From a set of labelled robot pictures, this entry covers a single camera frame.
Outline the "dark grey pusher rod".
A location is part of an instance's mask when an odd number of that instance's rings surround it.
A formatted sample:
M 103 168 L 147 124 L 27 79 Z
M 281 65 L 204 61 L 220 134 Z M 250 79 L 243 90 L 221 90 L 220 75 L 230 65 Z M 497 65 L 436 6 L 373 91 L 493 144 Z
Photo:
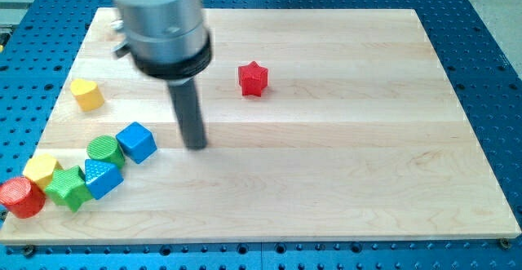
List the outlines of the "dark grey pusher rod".
M 206 130 L 194 80 L 168 81 L 167 86 L 184 146 L 190 150 L 204 149 Z

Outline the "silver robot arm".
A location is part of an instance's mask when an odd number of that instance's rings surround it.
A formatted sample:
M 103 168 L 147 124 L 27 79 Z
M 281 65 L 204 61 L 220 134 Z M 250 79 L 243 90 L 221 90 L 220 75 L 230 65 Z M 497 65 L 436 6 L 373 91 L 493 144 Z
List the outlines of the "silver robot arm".
M 166 82 L 184 146 L 204 149 L 206 131 L 194 78 L 212 60 L 201 0 L 112 0 L 124 36 L 113 53 L 131 55 L 135 67 Z

